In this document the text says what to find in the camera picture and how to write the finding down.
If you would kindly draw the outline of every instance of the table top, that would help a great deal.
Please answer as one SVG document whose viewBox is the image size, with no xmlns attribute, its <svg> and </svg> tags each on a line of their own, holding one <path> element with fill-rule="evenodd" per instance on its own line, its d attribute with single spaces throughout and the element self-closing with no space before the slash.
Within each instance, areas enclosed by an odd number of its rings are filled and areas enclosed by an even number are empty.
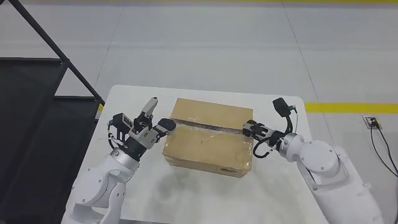
<svg viewBox="0 0 398 224">
<path fill-rule="evenodd" d="M 79 175 L 111 152 L 106 123 L 113 115 L 123 112 L 134 119 L 153 96 L 159 99 L 154 124 L 170 116 L 177 98 L 188 98 L 252 108 L 255 121 L 272 129 L 286 128 L 286 120 L 272 104 L 279 95 L 116 85 L 109 93 Z M 303 100 L 283 98 L 297 107 L 297 133 L 311 139 Z M 295 127 L 294 113 L 291 118 Z M 287 162 L 277 151 L 265 159 L 253 157 L 252 171 L 234 178 L 170 166 L 162 155 L 164 144 L 162 138 L 143 155 L 140 168 L 127 183 L 121 218 L 176 224 L 327 223 L 296 164 Z"/>
</svg>

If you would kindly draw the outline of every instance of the gray floor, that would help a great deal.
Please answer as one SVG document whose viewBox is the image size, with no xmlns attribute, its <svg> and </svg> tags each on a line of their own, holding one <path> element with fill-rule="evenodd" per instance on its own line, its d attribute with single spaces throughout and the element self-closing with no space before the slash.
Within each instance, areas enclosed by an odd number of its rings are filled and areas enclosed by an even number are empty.
<svg viewBox="0 0 398 224">
<path fill-rule="evenodd" d="M 395 4 L 23 1 L 106 99 L 115 84 L 397 102 Z M 9 4 L 0 56 L 55 57 Z M 58 95 L 90 95 L 68 74 Z M 380 114 L 394 157 L 396 114 Z M 397 179 L 379 162 L 361 114 L 309 114 L 313 138 L 343 146 L 391 223 Z M 387 160 L 381 137 L 376 146 Z"/>
</svg>

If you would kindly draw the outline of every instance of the robotic hand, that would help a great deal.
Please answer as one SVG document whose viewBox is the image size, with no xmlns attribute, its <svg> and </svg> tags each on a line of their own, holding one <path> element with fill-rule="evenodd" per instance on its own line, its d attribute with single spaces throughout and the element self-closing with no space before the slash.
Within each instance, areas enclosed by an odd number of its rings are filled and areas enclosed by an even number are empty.
<svg viewBox="0 0 398 224">
<path fill-rule="evenodd" d="M 152 112 L 157 102 L 156 97 L 151 98 L 134 121 L 123 113 L 113 116 L 108 123 L 108 130 L 110 126 L 118 130 L 118 147 L 112 145 L 115 140 L 110 133 L 108 137 L 113 151 L 105 157 L 102 164 L 87 169 L 77 178 L 72 187 L 76 202 L 65 212 L 62 223 L 119 223 L 126 183 L 138 169 L 140 158 L 161 137 L 171 134 L 176 127 L 174 121 L 165 118 L 152 126 Z M 106 213 L 100 214 L 92 207 L 107 208 Z"/>
<path fill-rule="evenodd" d="M 364 184 L 345 151 L 323 141 L 304 140 L 292 132 L 288 118 L 295 106 L 287 106 L 279 98 L 274 101 L 274 107 L 281 117 L 287 118 L 288 127 L 282 133 L 249 120 L 243 126 L 243 134 L 258 141 L 253 153 L 259 145 L 266 143 L 287 161 L 296 162 L 329 223 L 384 223 L 369 184 Z M 264 158 L 271 151 L 255 156 Z"/>
</svg>

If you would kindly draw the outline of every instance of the wall outlet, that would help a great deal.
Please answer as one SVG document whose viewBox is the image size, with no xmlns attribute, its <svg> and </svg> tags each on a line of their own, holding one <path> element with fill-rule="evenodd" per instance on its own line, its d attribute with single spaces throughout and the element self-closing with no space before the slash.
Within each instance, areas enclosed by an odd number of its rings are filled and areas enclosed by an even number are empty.
<svg viewBox="0 0 398 224">
<path fill-rule="evenodd" d="M 380 119 L 378 119 L 378 118 L 376 118 L 376 117 L 374 117 L 374 116 L 362 116 L 362 118 L 363 118 L 363 121 L 365 121 L 365 125 L 366 125 L 366 127 L 367 127 L 368 129 L 371 129 L 371 123 L 372 123 L 371 118 L 375 118 L 375 119 L 376 119 L 376 121 L 379 123 L 380 130 L 383 129 L 383 128 L 381 127 Z"/>
</svg>

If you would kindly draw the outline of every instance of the black wire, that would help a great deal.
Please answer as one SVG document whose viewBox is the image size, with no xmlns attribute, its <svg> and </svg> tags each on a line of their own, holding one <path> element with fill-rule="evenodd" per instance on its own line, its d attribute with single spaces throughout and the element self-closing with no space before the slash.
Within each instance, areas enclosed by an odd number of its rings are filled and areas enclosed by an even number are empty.
<svg viewBox="0 0 398 224">
<path fill-rule="evenodd" d="M 390 167 L 387 166 L 387 164 L 384 162 L 384 160 L 381 158 L 381 156 L 380 156 L 379 153 L 377 152 L 377 149 L 376 149 L 376 147 L 375 147 L 375 145 L 374 145 L 374 141 L 373 141 L 373 126 L 371 126 L 371 139 L 372 139 L 373 149 L 374 149 L 374 151 L 376 152 L 377 156 L 379 157 L 380 161 L 384 164 L 384 166 L 385 166 L 394 176 L 398 177 L 398 173 L 395 174 L 395 173 L 390 169 Z"/>
<path fill-rule="evenodd" d="M 113 136 L 113 135 L 112 135 L 112 133 L 109 132 L 110 129 L 111 129 L 111 126 L 108 125 L 108 143 L 111 146 L 111 148 L 114 149 L 114 146 L 112 144 L 112 139 L 111 139 L 111 136 Z"/>
<path fill-rule="evenodd" d="M 380 132 L 380 134 L 381 134 L 381 137 L 383 138 L 383 140 L 384 140 L 384 142 L 385 142 L 385 144 L 386 144 L 386 146 L 387 146 L 388 157 L 390 158 L 391 164 L 392 164 L 392 166 L 394 166 L 394 169 L 396 170 L 396 173 L 397 173 L 397 175 L 398 175 L 397 166 L 396 166 L 396 164 L 394 163 L 394 161 L 392 160 L 391 151 L 390 151 L 390 146 L 388 145 L 388 143 L 387 143 L 387 141 L 386 141 L 386 138 L 384 137 L 384 135 L 383 135 L 383 133 L 381 132 L 380 128 L 377 127 L 377 129 L 379 130 L 379 132 Z"/>
<path fill-rule="evenodd" d="M 111 148 L 114 149 L 114 146 L 113 146 L 112 141 L 110 139 L 108 139 L 108 143 L 111 146 Z"/>
<path fill-rule="evenodd" d="M 259 141 L 259 142 L 254 146 L 254 148 L 253 148 L 253 155 L 254 155 L 256 158 L 265 158 L 266 156 L 269 155 L 269 151 L 267 151 L 264 155 L 258 155 L 258 154 L 256 153 L 257 148 L 260 146 L 260 144 L 265 143 L 265 142 L 268 141 L 269 139 L 270 139 L 270 138 L 265 138 L 265 139 L 263 139 L 262 141 Z"/>
<path fill-rule="evenodd" d="M 290 119 L 289 116 L 286 116 L 286 121 L 287 121 L 287 127 L 285 130 L 285 134 L 288 134 L 293 131 L 293 124 L 292 124 L 292 120 Z"/>
<path fill-rule="evenodd" d="M 396 174 L 390 169 L 390 167 L 387 166 L 387 164 L 383 161 L 383 159 L 381 159 L 379 153 L 377 152 L 376 147 L 374 146 L 374 142 L 373 142 L 373 126 L 371 126 L 371 139 L 372 139 L 373 149 L 374 149 L 374 151 L 376 152 L 377 156 L 380 158 L 381 162 L 384 164 L 384 166 L 385 166 L 394 176 L 398 177 L 398 169 L 397 169 L 397 167 L 396 167 L 396 164 L 395 164 L 394 161 L 392 160 L 391 152 L 390 152 L 390 146 L 388 145 L 388 142 L 387 142 L 387 140 L 385 139 L 385 137 L 384 137 L 384 135 L 383 135 L 383 132 L 380 130 L 380 127 L 379 127 L 379 126 L 376 126 L 376 127 L 377 127 L 377 129 L 379 130 L 379 132 L 380 132 L 380 134 L 381 134 L 381 137 L 383 138 L 383 141 L 385 142 L 385 144 L 386 144 L 386 146 L 387 146 L 388 156 L 389 156 L 389 159 L 390 159 L 390 161 L 391 161 L 392 166 L 394 166 L 394 169 L 395 169 L 395 171 L 396 171 Z M 397 215 L 396 215 L 396 219 L 394 220 L 394 223 L 395 223 L 395 224 L 398 223 L 398 211 L 397 211 Z"/>
</svg>

